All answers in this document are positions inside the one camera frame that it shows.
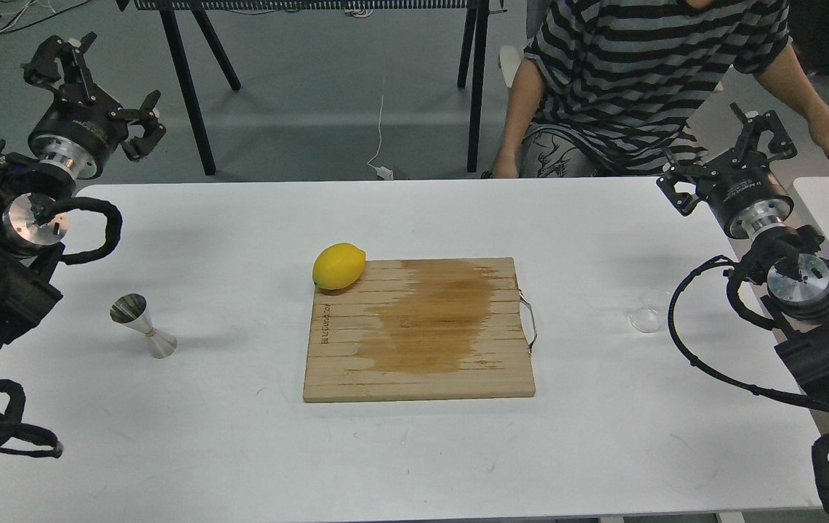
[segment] wet stain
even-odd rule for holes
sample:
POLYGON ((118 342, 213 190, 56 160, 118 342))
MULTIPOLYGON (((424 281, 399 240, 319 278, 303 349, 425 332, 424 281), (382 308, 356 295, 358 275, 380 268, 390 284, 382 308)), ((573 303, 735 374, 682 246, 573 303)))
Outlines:
POLYGON ((373 306, 381 331, 365 335, 358 357, 365 370, 433 374, 456 372, 474 355, 474 344, 491 316, 495 269, 460 259, 404 261, 407 294, 373 306))

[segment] jigger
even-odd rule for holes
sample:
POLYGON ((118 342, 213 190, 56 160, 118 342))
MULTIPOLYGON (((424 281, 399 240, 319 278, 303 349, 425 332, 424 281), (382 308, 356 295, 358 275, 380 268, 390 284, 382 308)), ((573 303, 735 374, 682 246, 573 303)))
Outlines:
POLYGON ((178 346, 178 340, 175 340, 173 335, 153 327, 149 309, 146 308, 146 298, 142 295, 126 294, 118 298, 118 301, 111 305, 111 319, 132 328, 133 331, 142 332, 152 357, 168 357, 178 346))

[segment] white cable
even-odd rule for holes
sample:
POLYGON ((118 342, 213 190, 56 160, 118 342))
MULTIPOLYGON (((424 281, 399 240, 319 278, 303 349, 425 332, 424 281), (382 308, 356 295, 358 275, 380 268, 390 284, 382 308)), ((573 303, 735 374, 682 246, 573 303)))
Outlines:
POLYGON ((374 13, 375 9, 345 9, 344 13, 347 13, 348 16, 357 17, 358 19, 365 19, 365 17, 370 17, 372 13, 374 13))
POLYGON ((39 0, 26 0, 26 3, 23 4, 23 7, 21 7, 20 11, 16 14, 15 17, 13 17, 13 20, 10 20, 7 24, 5 24, 4 27, 0 29, 0 34, 12 30, 13 27, 17 25, 18 21, 20 20, 20 17, 23 16, 23 13, 26 13, 26 10, 28 10, 29 7, 37 3, 39 3, 39 0))
POLYGON ((269 10, 266 10, 266 11, 238 11, 236 9, 224 9, 224 11, 226 11, 228 13, 238 14, 238 15, 246 15, 248 17, 254 17, 254 16, 257 16, 257 15, 268 15, 268 14, 271 14, 271 13, 278 13, 277 9, 269 9, 269 10))
POLYGON ((372 165, 372 160, 377 159, 379 156, 379 152, 381 151, 381 110, 385 108, 385 72, 384 70, 381 72, 381 103, 379 104, 379 146, 375 149, 375 156, 368 159, 368 162, 365 162, 367 166, 370 166, 372 169, 378 170, 377 166, 372 165))
POLYGON ((367 166, 370 166, 372 169, 375 169, 376 172, 379 171, 377 166, 372 165, 372 161, 379 157, 379 152, 381 151, 381 112, 385 108, 385 76, 388 74, 388 59, 385 57, 385 44, 384 44, 384 34, 385 29, 382 28, 382 45, 381 45, 381 102, 379 103, 379 146, 375 149, 375 155, 372 158, 368 159, 368 162, 365 162, 367 166))

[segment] power adapter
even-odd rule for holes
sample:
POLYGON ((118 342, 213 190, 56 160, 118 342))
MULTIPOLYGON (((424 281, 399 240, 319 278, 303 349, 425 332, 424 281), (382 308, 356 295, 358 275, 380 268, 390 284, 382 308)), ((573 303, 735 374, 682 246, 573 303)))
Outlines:
POLYGON ((395 173, 392 172, 391 169, 388 169, 386 166, 377 166, 375 168, 375 175, 378 176, 380 179, 395 179, 395 173))

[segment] gray floor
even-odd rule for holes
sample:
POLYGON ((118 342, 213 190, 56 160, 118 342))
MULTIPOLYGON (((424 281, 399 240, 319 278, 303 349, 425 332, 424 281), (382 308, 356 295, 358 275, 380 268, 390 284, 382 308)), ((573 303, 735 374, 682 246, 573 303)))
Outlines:
MULTIPOLYGON (((73 2, 52 0, 57 9, 73 2)), ((522 43, 522 2, 491 18, 480 140, 480 170, 497 149, 507 91, 496 66, 497 49, 522 43)), ((21 25, 49 14, 32 7, 21 25)), ((8 151, 26 151, 26 137, 45 111, 49 93, 23 83, 19 64, 51 34, 98 33, 88 55, 96 83, 126 105, 152 89, 169 133, 141 163, 116 153, 95 183, 279 182, 375 179, 367 166, 388 166, 412 179, 473 177, 465 170, 469 92, 455 80, 464 16, 458 11, 377 11, 368 19, 338 11, 302 11, 256 17, 212 13, 215 29, 243 83, 232 93, 188 13, 179 13, 192 76, 201 99, 219 173, 201 172, 181 93, 154 12, 120 13, 95 0, 47 23, 0 37, 0 139, 8 151)), ((829 102, 829 77, 813 82, 829 102)), ((776 163, 789 185, 812 166, 829 175, 829 163, 807 138, 804 120, 737 73, 725 92, 709 99, 692 119, 697 136, 713 152, 733 146, 740 124, 727 104, 744 110, 776 109, 799 148, 797 158, 776 163)), ((803 208, 796 213, 803 216, 803 208)), ((816 416, 823 431, 829 420, 816 416)), ((799 456, 800 460, 809 460, 799 456)), ((744 514, 749 523, 820 523, 820 511, 744 514)), ((637 523, 711 523, 714 516, 644 516, 637 523)))

